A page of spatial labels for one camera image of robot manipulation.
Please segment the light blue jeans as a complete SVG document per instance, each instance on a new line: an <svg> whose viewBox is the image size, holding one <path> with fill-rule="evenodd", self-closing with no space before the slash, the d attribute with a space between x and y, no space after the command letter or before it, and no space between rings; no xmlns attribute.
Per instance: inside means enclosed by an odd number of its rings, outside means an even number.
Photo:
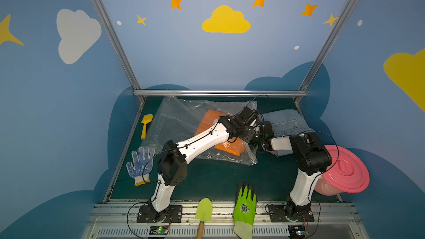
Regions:
<svg viewBox="0 0 425 239"><path fill-rule="evenodd" d="M279 110L263 114L266 125L271 125L272 135L266 139L265 150L277 157L293 153L289 136L310 131L306 120L297 110Z"/></svg>

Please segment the clear plastic vacuum bag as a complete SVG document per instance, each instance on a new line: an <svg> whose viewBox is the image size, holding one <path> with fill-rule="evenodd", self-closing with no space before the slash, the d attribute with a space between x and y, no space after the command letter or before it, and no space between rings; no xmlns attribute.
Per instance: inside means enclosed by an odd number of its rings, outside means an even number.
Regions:
<svg viewBox="0 0 425 239"><path fill-rule="evenodd" d="M147 136L141 147L153 148L159 153L165 143L172 140L175 143L194 137L202 119L208 110L214 110L233 116L247 106L257 109L257 102L214 102L209 100L184 100L173 96L164 97L153 115L153 121L147 130ZM223 160L251 166L257 163L256 151L245 143L245 151L240 156L216 150L214 147L198 156L199 159Z"/></svg>

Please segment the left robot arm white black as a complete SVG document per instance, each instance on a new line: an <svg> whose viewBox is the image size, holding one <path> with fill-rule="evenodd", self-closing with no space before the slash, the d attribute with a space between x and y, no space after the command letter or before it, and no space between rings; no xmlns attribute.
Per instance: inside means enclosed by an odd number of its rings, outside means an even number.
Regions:
<svg viewBox="0 0 425 239"><path fill-rule="evenodd" d="M168 141L161 151L158 162L158 183L153 196L148 200L148 210L154 222L162 221L170 207L174 188L187 177L190 162L213 146L240 138L249 143L255 134L259 113L244 109L246 113L221 116L210 128L185 141Z"/></svg>

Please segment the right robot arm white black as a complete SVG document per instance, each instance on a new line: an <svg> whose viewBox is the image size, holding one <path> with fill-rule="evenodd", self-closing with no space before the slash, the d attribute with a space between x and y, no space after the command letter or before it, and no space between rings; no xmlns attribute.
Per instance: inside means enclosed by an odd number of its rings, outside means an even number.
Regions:
<svg viewBox="0 0 425 239"><path fill-rule="evenodd" d="M276 156L294 155L298 173L290 192L285 215L295 221L311 212L312 194L317 181L332 165L332 156L318 137L318 131L307 130L295 135L276 137L268 121L261 122L252 142Z"/></svg>

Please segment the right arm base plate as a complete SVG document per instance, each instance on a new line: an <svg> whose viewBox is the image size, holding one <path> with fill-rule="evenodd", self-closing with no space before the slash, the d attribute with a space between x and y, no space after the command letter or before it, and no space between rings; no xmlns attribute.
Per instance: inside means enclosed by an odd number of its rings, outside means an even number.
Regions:
<svg viewBox="0 0 425 239"><path fill-rule="evenodd" d="M267 204L265 210L271 222L314 222L311 203L305 206Z"/></svg>

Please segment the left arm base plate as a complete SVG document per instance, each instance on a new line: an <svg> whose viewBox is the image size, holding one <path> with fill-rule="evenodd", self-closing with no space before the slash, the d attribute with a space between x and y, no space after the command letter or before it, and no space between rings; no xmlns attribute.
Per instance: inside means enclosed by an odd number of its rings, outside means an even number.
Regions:
<svg viewBox="0 0 425 239"><path fill-rule="evenodd" d="M183 207L170 205L161 212L157 212L153 206L144 204L139 208L137 223L181 223Z"/></svg>

